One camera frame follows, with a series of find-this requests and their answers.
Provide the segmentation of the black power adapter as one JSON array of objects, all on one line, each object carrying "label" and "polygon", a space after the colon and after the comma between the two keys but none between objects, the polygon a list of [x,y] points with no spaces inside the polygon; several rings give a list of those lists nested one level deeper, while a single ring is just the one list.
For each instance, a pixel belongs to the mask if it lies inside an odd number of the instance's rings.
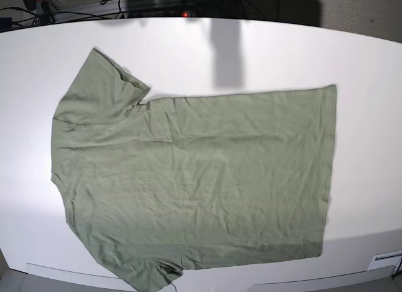
[{"label": "black power adapter", "polygon": [[12,18],[10,17],[0,18],[0,28],[2,30],[8,29],[12,26],[13,26]]}]

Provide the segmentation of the black aluminium frame rail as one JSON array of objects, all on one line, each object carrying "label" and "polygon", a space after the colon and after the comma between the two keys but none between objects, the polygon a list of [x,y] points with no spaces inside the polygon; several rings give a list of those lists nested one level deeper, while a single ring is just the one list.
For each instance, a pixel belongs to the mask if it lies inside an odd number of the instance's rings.
[{"label": "black aluminium frame rail", "polygon": [[242,16],[242,0],[127,0],[128,18],[237,18]]}]

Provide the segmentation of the green T-shirt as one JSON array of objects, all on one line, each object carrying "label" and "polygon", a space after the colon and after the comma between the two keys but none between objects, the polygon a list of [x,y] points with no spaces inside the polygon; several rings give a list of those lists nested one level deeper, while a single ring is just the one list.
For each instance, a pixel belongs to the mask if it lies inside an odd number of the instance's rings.
[{"label": "green T-shirt", "polygon": [[95,261],[137,291],[185,270],[319,257],[337,89],[145,101],[93,49],[52,122],[52,182]]}]

